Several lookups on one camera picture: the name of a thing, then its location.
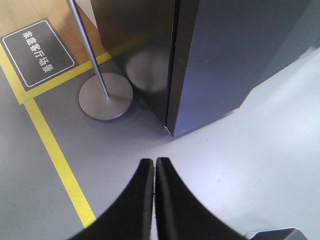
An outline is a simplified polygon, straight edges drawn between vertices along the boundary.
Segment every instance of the dark gray cabinet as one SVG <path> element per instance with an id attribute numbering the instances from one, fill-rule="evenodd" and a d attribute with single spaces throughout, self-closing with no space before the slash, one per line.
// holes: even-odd
<path id="1" fill-rule="evenodd" d="M 320 0 L 91 0 L 102 43 L 174 137 L 238 108 L 320 36 Z"/>

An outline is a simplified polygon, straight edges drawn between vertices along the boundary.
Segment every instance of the metal pole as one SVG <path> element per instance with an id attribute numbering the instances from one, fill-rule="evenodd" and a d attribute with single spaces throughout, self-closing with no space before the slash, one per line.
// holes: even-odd
<path id="1" fill-rule="evenodd" d="M 88 56 L 90 58 L 90 61 L 92 63 L 94 73 L 95 73 L 95 75 L 97 76 L 97 78 L 99 80 L 99 84 L 100 84 L 101 90 L 103 92 L 103 95 L 106 98 L 109 98 L 110 96 L 109 96 L 109 93 L 108 93 L 108 90 L 107 90 L 107 86 L 105 84 L 104 78 L 102 77 L 101 71 L 99 69 L 99 65 L 97 63 L 94 50 L 92 49 L 92 46 L 90 44 L 90 40 L 89 40 L 88 34 L 86 32 L 84 23 L 83 23 L 83 21 L 81 19 L 81 16 L 80 16 L 76 1 L 75 0 L 67 0 L 67 2 L 68 2 L 70 10 L 72 12 L 72 15 L 73 15 L 73 17 L 75 19 L 75 22 L 76 22 L 76 25 L 78 27 L 78 30 L 80 32 L 80 36 L 82 38 L 82 41 L 83 41 L 84 47 L 86 49 L 86 52 L 87 52 L 87 54 L 88 54 Z"/>

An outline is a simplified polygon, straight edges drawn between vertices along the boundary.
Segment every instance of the white sign border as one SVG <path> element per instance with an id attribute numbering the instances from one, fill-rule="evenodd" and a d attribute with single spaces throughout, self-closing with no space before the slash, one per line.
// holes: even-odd
<path id="1" fill-rule="evenodd" d="M 64 51 L 66 52 L 66 54 L 67 54 L 67 55 L 69 56 L 69 58 L 71 59 L 72 65 L 70 65 L 70 66 L 66 67 L 65 69 L 62 69 L 61 71 L 58 71 L 58 72 L 56 72 L 56 73 L 54 73 L 54 74 L 52 74 L 52 75 L 50 75 L 50 76 L 48 76 L 48 77 L 46 77 L 46 78 L 44 78 L 44 79 L 42 79 L 42 80 L 40 80 L 40 81 L 32 84 L 32 85 L 28 85 L 27 82 L 26 82 L 26 80 L 25 80 L 25 77 L 22 75 L 22 73 L 21 73 L 21 71 L 20 71 L 20 69 L 19 69 L 19 67 L 18 67 L 18 65 L 17 65 L 14 57 L 12 56 L 12 54 L 11 54 L 11 52 L 10 52 L 10 50 L 9 50 L 6 42 L 5 42 L 5 38 L 10 37 L 10 36 L 12 36 L 12 35 L 14 35 L 14 34 L 16 34 L 16 33 L 22 32 L 22 31 L 24 31 L 24 30 L 26 30 L 26 29 L 34 26 L 34 25 L 37 25 L 37 24 L 40 24 L 40 23 L 43 23 L 43 22 L 45 22 L 45 23 L 48 25 L 48 27 L 50 28 L 50 30 L 52 31 L 52 33 L 54 34 L 54 36 L 56 37 L 56 39 L 58 40 L 58 42 L 61 44 L 61 46 L 62 46 L 62 48 L 64 49 Z M 53 76 L 55 76 L 55 75 L 57 75 L 57 74 L 60 74 L 61 72 L 65 71 L 65 70 L 67 70 L 67 69 L 69 69 L 69 68 L 72 68 L 72 67 L 76 64 L 75 61 L 72 59 L 71 55 L 69 54 L 69 52 L 67 51 L 67 49 L 65 48 L 65 46 L 62 44 L 62 42 L 60 41 L 60 39 L 58 38 L 57 34 L 56 34 L 55 31 L 52 29 L 52 27 L 50 26 L 50 24 L 48 23 L 47 20 L 41 20 L 41 21 L 36 22 L 36 23 L 34 23 L 34 24 L 30 25 L 30 26 L 27 26 L 27 27 L 25 27 L 25 28 L 22 28 L 22 29 L 20 29 L 20 30 L 18 30 L 18 31 L 12 32 L 12 33 L 10 33 L 9 35 L 5 36 L 5 37 L 2 39 L 2 42 L 3 42 L 6 50 L 8 51 L 8 53 L 9 53 L 9 55 L 10 55 L 10 57 L 11 57 L 14 65 L 15 65 L 16 69 L 18 70 L 18 72 L 19 72 L 22 80 L 24 81 L 24 84 L 25 84 L 28 88 L 31 88 L 31 87 L 33 87 L 33 86 L 35 86 L 35 85 L 38 85 L 39 83 L 42 83 L 43 81 L 45 81 L 45 80 L 47 80 L 47 79 L 49 79 L 49 78 L 51 78 L 51 77 L 53 77 Z"/>

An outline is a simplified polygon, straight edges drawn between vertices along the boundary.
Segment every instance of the gray floor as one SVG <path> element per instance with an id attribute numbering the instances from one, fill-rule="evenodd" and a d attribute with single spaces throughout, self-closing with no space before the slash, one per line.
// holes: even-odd
<path id="1" fill-rule="evenodd" d="M 120 119 L 86 116 L 78 94 L 92 72 L 36 102 L 97 216 L 120 194 L 141 158 L 162 156 L 171 158 L 210 211 L 242 235 L 297 227 L 318 240 L 319 64 L 317 50 L 259 85 L 229 116 L 176 140 L 139 96 Z M 119 73 L 112 61 L 103 69 Z M 76 212 L 24 107 L 8 83 L 1 84 L 1 239 L 71 236 L 81 228 Z M 151 235 L 157 239 L 154 227 Z"/>

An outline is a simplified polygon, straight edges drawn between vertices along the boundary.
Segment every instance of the wooden floor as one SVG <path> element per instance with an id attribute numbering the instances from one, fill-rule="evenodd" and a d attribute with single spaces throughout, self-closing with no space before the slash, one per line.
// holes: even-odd
<path id="1" fill-rule="evenodd" d="M 105 53 L 97 28 L 79 10 L 95 55 Z M 66 0 L 0 0 L 0 36 L 44 18 L 50 20 L 79 64 L 89 60 Z"/>

